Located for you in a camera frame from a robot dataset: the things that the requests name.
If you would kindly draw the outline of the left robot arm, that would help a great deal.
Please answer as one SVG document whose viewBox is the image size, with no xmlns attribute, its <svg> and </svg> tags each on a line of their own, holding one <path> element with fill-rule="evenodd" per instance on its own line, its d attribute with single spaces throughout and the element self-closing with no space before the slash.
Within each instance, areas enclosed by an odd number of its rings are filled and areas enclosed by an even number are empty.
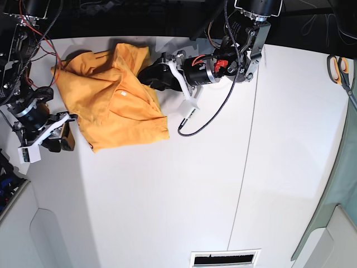
<svg viewBox="0 0 357 268">
<path fill-rule="evenodd" d="M 282 1 L 235 1 L 229 12 L 225 4 L 224 36 L 211 54 L 188 58 L 183 50 L 174 55 L 164 52 L 139 72 L 138 80 L 156 90 L 182 91 L 170 62 L 188 88 L 217 83 L 224 76 L 237 83 L 252 80 L 271 27 L 267 19 L 278 17 L 282 6 Z"/>
</svg>

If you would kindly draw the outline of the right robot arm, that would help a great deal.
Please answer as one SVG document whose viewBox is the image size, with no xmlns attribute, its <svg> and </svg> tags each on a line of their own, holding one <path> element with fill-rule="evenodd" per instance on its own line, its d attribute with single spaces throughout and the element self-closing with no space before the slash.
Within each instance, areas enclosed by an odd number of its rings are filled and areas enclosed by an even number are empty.
<svg viewBox="0 0 357 268">
<path fill-rule="evenodd" d="M 60 75 L 61 60 L 49 32 L 63 8 L 63 1 L 5 1 L 1 14 L 1 105 L 16 119 L 10 128 L 20 146 L 38 142 L 51 152 L 72 151 L 75 146 L 68 112 L 51 114 L 47 103 L 54 97 L 52 86 Z M 36 86 L 30 78 L 36 54 L 47 42 L 55 57 L 51 81 Z"/>
</svg>

